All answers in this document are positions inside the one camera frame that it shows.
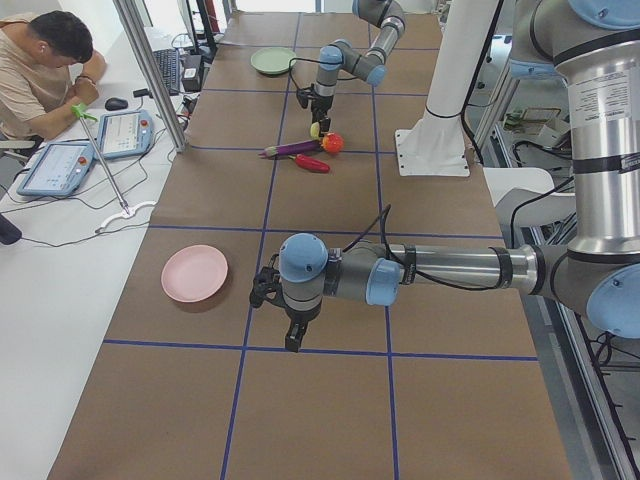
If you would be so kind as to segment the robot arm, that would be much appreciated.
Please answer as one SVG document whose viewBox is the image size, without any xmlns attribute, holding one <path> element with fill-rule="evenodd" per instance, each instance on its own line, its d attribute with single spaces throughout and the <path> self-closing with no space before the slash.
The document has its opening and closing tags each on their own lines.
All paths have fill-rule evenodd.
<svg viewBox="0 0 640 480">
<path fill-rule="evenodd" d="M 277 302 L 297 351 L 327 296 L 392 304 L 417 279 L 467 290 L 541 295 L 614 335 L 639 334 L 639 5 L 520 1 L 515 64 L 551 67 L 568 84 L 577 233 L 568 245 L 484 250 L 358 242 L 329 249 L 289 237 Z"/>
<path fill-rule="evenodd" d="M 321 48 L 316 81 L 298 93 L 303 108 L 306 101 L 311 102 L 313 136 L 323 137 L 330 131 L 329 110 L 339 73 L 345 71 L 377 87 L 386 75 L 388 57 L 405 32 L 404 11 L 397 1 L 353 1 L 352 12 L 359 19 L 377 27 L 379 33 L 365 53 L 357 52 L 344 39 L 337 39 Z"/>
</svg>

